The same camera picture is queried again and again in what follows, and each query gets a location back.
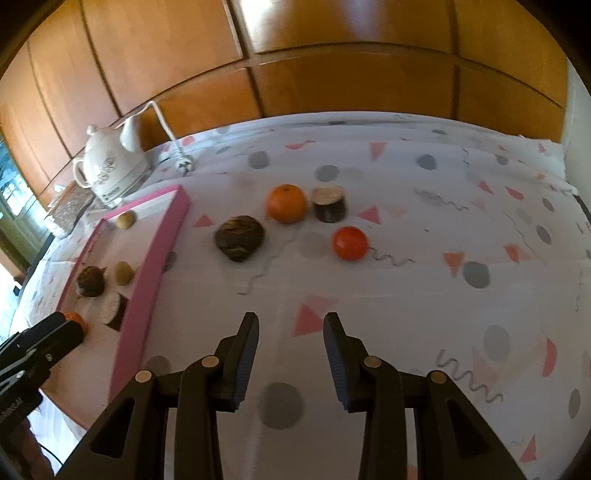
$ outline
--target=power cord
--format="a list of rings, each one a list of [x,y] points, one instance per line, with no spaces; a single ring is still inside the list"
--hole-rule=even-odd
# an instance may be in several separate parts
[[[39,447],[41,447],[43,450],[45,450],[47,453],[49,453],[49,455],[51,455],[53,458],[56,459],[57,463],[60,464],[60,466],[64,466],[64,462],[62,462],[55,453],[53,453],[49,448],[44,447],[41,443],[39,443]]]

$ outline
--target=gray dot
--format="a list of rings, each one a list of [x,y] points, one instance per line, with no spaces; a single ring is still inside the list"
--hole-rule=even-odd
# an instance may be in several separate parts
[[[339,168],[334,165],[322,165],[316,169],[314,176],[319,181],[332,181],[339,176]]]
[[[269,384],[259,398],[261,421],[270,429],[293,427],[303,414],[304,400],[296,387],[290,384]]]
[[[569,417],[575,418],[581,408],[581,394],[576,388],[572,391],[569,398]]]
[[[495,158],[499,165],[507,165],[509,163],[509,159],[503,155],[495,155]]]
[[[267,152],[258,151],[248,155],[248,164],[257,170],[269,166],[269,155]]]
[[[552,244],[552,239],[550,238],[550,234],[548,233],[548,230],[546,230],[543,226],[537,225],[535,227],[535,231],[538,234],[538,236],[540,237],[540,240],[542,240],[545,244],[548,244],[548,245]]]
[[[166,255],[166,260],[164,261],[164,268],[162,272],[167,272],[171,268],[174,267],[174,264],[177,262],[177,253],[176,252],[168,252]]]
[[[306,232],[298,241],[298,251],[305,258],[320,258],[329,250],[329,240],[321,233]]]
[[[363,172],[358,168],[347,167],[340,171],[340,176],[345,180],[359,181],[363,178]]]
[[[549,211],[555,212],[554,205],[552,205],[548,199],[542,199],[542,203]]]
[[[516,210],[517,216],[521,219],[522,222],[526,223],[527,225],[531,225],[533,220],[531,215],[527,213],[524,209],[518,208]]]
[[[421,155],[415,160],[417,165],[425,170],[435,170],[437,168],[437,162],[432,155]]]
[[[157,355],[148,360],[144,368],[151,370],[156,375],[166,375],[170,373],[170,362],[165,356]]]
[[[484,332],[484,351],[486,356],[500,364],[507,360],[511,352],[509,333],[501,325],[491,325]]]
[[[474,288],[487,288],[491,284],[488,267],[478,262],[464,264],[464,280]]]

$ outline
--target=small potato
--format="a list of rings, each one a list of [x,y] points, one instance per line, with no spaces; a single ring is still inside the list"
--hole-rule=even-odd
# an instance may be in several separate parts
[[[118,262],[113,267],[113,276],[115,277],[115,283],[122,287],[127,285],[134,279],[134,269],[129,266],[127,262]]]
[[[117,217],[117,227],[122,230],[127,230],[135,223],[136,219],[137,215],[135,212],[133,210],[128,210]]]

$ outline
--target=patterned tablecloth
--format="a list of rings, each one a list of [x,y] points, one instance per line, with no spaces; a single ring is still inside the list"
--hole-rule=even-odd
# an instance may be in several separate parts
[[[161,145],[151,155],[162,163],[133,196],[180,183],[193,201],[145,361],[156,373],[185,368],[234,334],[244,312],[257,313],[246,400],[218,415],[226,478],[357,478],[364,420],[336,398],[322,340],[329,311],[400,371],[446,371],[527,477],[561,474],[591,424],[591,227],[564,180],[561,146],[367,112],[263,119],[182,143],[197,169],[181,177],[166,160],[171,145]],[[339,184],[349,216],[337,225],[266,219],[265,197],[281,183],[307,192]],[[55,308],[102,213],[51,246],[17,311],[22,321]],[[235,215],[267,232],[243,264],[212,240]],[[341,225],[370,239],[362,261],[330,250]],[[411,475],[416,461],[411,449]]]

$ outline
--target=ceramic kettle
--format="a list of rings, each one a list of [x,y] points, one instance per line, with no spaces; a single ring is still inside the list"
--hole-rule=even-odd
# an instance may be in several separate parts
[[[150,164],[139,145],[134,117],[128,118],[119,131],[116,128],[86,129],[90,137],[84,157],[73,160],[74,178],[81,187],[92,191],[109,206],[128,195],[150,175]]]

